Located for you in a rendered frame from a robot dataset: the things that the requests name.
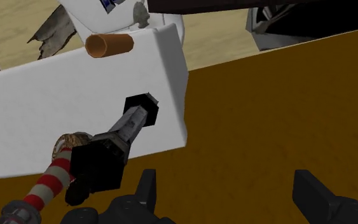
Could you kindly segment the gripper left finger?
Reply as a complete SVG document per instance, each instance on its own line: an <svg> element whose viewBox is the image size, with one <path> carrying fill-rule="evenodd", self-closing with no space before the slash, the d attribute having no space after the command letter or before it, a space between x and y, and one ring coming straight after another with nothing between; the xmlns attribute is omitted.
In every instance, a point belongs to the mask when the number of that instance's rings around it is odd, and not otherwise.
<svg viewBox="0 0 358 224"><path fill-rule="evenodd" d="M174 224L168 217L157 217L155 205L156 171L145 169L133 195L113 199L101 214L92 207L73 209L60 224Z"/></svg>

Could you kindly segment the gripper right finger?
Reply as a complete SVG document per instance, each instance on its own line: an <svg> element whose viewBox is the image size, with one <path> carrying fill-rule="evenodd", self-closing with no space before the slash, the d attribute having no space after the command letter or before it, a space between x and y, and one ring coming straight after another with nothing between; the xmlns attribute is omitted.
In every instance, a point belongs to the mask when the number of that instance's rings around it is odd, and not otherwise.
<svg viewBox="0 0 358 224"><path fill-rule="evenodd" d="M308 170L296 170L293 202L309 224L358 224L358 200L336 196Z"/></svg>

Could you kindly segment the red white striped stick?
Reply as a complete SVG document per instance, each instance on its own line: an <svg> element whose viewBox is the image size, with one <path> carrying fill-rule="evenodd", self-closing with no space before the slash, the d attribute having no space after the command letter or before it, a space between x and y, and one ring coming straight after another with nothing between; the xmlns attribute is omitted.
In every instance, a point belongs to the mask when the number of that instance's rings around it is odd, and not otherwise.
<svg viewBox="0 0 358 224"><path fill-rule="evenodd" d="M51 164L22 200L12 200L2 208L0 224L41 224L42 209L74 179L69 172L72 148L87 144L91 138L85 132L60 136Z"/></svg>

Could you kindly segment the white toilet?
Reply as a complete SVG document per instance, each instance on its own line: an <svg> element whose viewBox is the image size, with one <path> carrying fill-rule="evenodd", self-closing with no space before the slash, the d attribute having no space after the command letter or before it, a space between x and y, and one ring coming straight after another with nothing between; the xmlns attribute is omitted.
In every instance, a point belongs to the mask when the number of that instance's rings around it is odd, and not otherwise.
<svg viewBox="0 0 358 224"><path fill-rule="evenodd" d="M130 150L139 157L186 144L184 98L188 69L182 51L182 16L152 13L136 25L136 2L59 0L82 39L91 34L132 37L130 52L95 59L84 48L0 71L0 178L39 174L49 166L55 141L65 133L98 134L123 114L127 97L150 93L156 122L143 128Z"/></svg>

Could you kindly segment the brown cardboard tube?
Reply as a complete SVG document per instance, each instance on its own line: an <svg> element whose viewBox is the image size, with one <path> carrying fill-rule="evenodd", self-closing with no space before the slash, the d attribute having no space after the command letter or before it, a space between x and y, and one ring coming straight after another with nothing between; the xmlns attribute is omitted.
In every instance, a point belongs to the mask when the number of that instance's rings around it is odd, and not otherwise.
<svg viewBox="0 0 358 224"><path fill-rule="evenodd" d="M93 58L103 58L127 53L134 47L128 34L92 34L85 41L85 49Z"/></svg>

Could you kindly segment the grey ragged cloth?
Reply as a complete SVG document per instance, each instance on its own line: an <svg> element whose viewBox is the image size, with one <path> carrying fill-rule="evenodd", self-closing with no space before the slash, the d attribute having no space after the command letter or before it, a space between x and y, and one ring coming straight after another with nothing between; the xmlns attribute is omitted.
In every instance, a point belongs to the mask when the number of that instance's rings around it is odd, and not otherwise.
<svg viewBox="0 0 358 224"><path fill-rule="evenodd" d="M40 60L55 55L75 34L74 24L60 4L27 43L33 40L42 41L39 47Z"/></svg>

